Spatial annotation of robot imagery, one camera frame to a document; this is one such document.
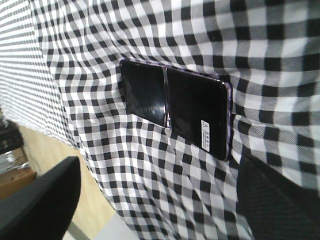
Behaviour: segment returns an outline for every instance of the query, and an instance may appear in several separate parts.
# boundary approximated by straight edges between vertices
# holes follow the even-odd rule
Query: plaid shirt
[[[320,195],[319,12],[316,0],[0,0],[1,107],[77,146],[139,238],[249,240],[243,156]],[[129,114],[123,57],[230,82],[229,160]]]

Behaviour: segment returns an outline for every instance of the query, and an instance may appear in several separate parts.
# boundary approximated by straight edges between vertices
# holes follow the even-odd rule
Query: wooden floor
[[[25,152],[31,167],[43,174],[67,156],[78,156],[81,162],[81,195],[72,222],[93,239],[115,214],[93,177],[80,152],[65,143],[40,132],[20,127],[25,142]]]

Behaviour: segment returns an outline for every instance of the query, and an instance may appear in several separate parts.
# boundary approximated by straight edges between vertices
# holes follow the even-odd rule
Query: chair
[[[76,210],[80,189],[79,159],[67,157],[0,201],[0,240],[61,240]]]

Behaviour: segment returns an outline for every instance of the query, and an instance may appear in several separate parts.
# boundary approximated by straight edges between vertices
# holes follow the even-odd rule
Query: foldable phone
[[[125,59],[120,62],[126,107],[171,128],[219,160],[229,152],[231,86],[208,75]]]

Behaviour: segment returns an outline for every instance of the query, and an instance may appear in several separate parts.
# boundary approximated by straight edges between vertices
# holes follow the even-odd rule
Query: sticker
[[[201,120],[202,141],[201,146],[204,150],[210,151],[210,125],[206,121]]]

